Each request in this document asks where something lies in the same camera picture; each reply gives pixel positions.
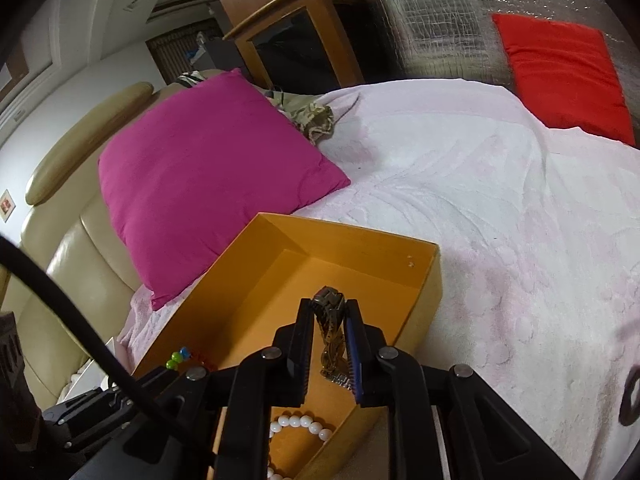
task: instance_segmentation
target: black ring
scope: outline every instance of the black ring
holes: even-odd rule
[[[632,405],[631,394],[640,380],[640,366],[634,366],[629,371],[625,382],[625,391],[620,402],[620,414],[618,421],[623,426],[631,426],[640,417],[640,394],[636,396],[636,403]]]

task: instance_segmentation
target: pillow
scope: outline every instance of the pillow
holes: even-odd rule
[[[350,184],[236,71],[172,95],[98,161],[111,223],[158,310],[259,212],[289,214]]]
[[[631,117],[602,32],[575,23],[493,14],[522,103],[549,128],[635,146]]]

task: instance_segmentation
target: pink and white blanket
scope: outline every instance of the pink and white blanket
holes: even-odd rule
[[[444,297],[418,357],[472,365],[576,474],[613,478],[640,438],[618,423],[640,363],[640,152],[463,80],[319,101],[344,113],[319,147],[352,185],[296,214],[438,243]],[[134,361],[179,304],[152,315],[149,294],[124,338]],[[385,453],[378,428],[338,477],[386,478]]]

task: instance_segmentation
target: yellow box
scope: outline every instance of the yellow box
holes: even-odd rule
[[[358,300],[365,323],[387,343],[414,352],[442,296],[440,254],[429,242],[320,220],[261,213],[217,259],[162,330],[135,371],[164,365],[187,346],[219,368],[270,346],[278,327],[295,322],[301,298],[329,285]],[[298,410],[334,430],[322,444],[300,428],[271,441],[271,463],[296,480],[331,478],[381,410],[357,407],[351,392],[321,377],[316,325],[309,389]]]

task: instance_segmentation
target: white bead bracelet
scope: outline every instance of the white bead bracelet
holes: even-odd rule
[[[282,428],[291,426],[292,428],[307,428],[309,433],[317,435],[320,440],[326,442],[333,434],[328,428],[323,428],[320,422],[314,421],[310,416],[303,415],[281,415],[278,420],[274,420],[269,426],[269,438],[273,438],[273,435],[280,433]],[[270,480],[291,480],[291,478],[283,478],[282,475],[274,473],[273,465],[267,468],[267,478]]]

